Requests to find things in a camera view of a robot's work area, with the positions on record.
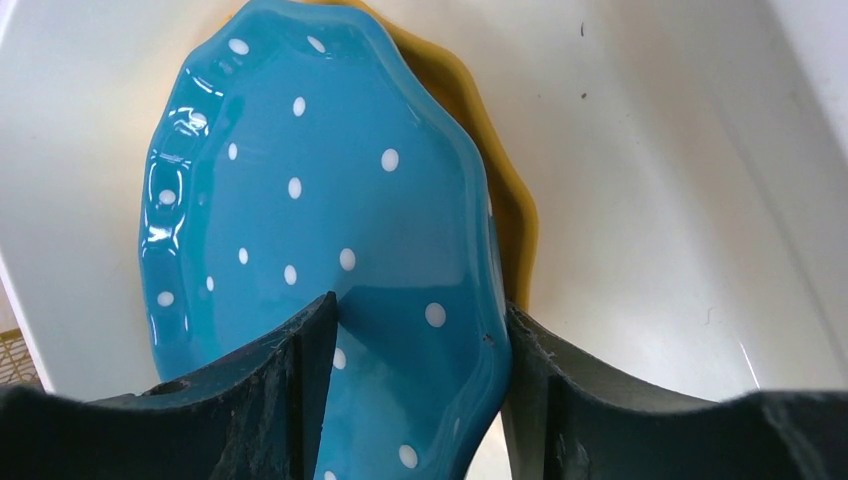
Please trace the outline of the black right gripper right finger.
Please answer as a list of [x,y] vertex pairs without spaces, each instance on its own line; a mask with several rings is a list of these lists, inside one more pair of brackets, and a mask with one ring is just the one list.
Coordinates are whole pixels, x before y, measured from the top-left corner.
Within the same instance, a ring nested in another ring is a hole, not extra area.
[[843,391],[721,402],[621,371],[509,304],[502,421],[516,479],[843,479]]

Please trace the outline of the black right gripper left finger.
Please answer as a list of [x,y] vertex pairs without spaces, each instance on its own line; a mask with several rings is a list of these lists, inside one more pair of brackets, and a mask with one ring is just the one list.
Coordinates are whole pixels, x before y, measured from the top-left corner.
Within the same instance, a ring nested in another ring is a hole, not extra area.
[[141,394],[1,391],[5,479],[310,479],[339,313],[326,293],[281,326]]

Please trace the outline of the yellow dotted plate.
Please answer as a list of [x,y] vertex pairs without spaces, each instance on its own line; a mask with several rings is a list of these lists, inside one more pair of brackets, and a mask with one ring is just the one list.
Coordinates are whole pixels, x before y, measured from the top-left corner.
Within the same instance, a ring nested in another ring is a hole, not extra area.
[[306,9],[328,25],[310,159],[340,190],[330,212],[356,230],[333,235],[357,259],[339,273],[343,308],[422,317],[439,303],[454,317],[524,305],[535,205],[468,69],[359,1]]

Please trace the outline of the blue dotted plate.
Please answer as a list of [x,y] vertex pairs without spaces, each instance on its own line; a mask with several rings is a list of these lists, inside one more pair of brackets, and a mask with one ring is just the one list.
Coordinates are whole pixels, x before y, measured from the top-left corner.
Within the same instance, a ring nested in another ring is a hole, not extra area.
[[511,364],[484,163],[371,15],[250,1],[188,55],[138,249],[161,379],[331,291],[317,477],[465,477]]

